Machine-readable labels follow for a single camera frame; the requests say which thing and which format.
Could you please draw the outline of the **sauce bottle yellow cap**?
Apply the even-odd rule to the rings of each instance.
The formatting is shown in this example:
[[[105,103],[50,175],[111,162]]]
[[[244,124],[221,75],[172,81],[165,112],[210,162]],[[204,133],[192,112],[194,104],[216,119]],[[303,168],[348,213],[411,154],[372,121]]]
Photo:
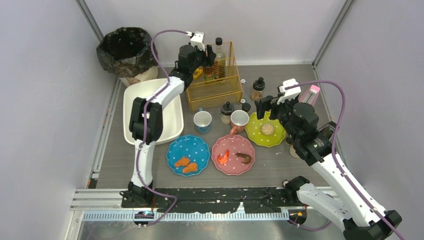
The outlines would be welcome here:
[[[213,66],[204,66],[203,67],[203,80],[205,82],[210,82],[215,79],[215,69]]]

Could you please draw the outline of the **tall clear oil bottle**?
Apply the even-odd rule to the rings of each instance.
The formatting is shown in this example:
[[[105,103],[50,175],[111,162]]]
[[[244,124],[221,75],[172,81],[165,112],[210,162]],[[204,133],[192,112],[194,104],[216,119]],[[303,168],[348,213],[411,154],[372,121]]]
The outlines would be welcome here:
[[[226,55],[223,51],[223,39],[217,37],[215,39],[215,50],[216,57],[213,64],[213,74],[215,79],[223,79],[226,77]]]

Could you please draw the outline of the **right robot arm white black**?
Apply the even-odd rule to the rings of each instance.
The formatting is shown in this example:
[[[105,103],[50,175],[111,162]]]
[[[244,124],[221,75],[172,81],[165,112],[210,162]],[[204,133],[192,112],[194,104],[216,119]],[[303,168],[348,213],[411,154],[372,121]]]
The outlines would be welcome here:
[[[311,104],[297,97],[278,102],[266,96],[256,100],[256,116],[278,120],[291,140],[295,153],[319,173],[339,197],[323,193],[308,179],[297,176],[284,187],[292,198],[325,216],[343,233],[346,240],[385,240],[393,234],[402,217],[396,210],[386,210],[352,176],[338,153],[333,153],[335,123],[317,129],[319,116]]]

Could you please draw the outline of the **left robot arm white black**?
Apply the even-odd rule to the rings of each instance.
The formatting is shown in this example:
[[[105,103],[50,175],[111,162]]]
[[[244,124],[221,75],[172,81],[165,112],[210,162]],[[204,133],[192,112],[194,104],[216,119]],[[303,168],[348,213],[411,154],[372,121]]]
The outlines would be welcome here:
[[[134,170],[127,189],[121,191],[122,208],[143,208],[152,204],[153,157],[158,139],[164,130],[163,111],[193,82],[199,67],[212,67],[216,53],[207,44],[204,49],[192,44],[180,47],[178,60],[167,74],[166,82],[146,97],[136,97],[132,103],[129,130],[135,140]]]

